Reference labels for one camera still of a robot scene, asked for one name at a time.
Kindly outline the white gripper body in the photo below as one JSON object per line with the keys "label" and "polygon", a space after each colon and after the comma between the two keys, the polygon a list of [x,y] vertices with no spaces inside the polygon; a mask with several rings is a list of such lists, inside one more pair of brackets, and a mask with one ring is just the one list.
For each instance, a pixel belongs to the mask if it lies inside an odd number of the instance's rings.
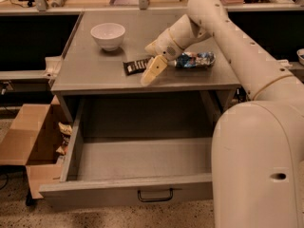
{"label": "white gripper body", "polygon": [[191,45],[206,40],[209,33],[197,26],[186,14],[155,40],[155,52],[168,61],[177,59]]}

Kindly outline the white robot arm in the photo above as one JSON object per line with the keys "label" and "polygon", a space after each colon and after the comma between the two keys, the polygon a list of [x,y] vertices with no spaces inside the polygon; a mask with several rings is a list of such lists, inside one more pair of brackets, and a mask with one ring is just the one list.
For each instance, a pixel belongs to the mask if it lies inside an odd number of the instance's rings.
{"label": "white robot arm", "polygon": [[304,160],[304,85],[228,17],[220,0],[187,12],[146,47],[150,85],[189,46],[213,37],[249,99],[226,110],[212,139],[216,228],[304,228],[298,166]]}

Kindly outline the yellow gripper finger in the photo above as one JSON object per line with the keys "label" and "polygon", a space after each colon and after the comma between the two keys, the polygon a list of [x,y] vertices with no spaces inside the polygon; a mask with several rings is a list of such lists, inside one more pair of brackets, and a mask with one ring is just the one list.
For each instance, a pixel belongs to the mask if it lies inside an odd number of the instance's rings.
{"label": "yellow gripper finger", "polygon": [[158,53],[156,51],[156,42],[155,41],[153,41],[152,43],[147,45],[144,49],[148,54],[150,54],[152,56],[157,56],[158,55]]}
{"label": "yellow gripper finger", "polygon": [[152,57],[147,64],[146,70],[141,77],[141,84],[149,86],[167,67],[167,60],[164,56]]}

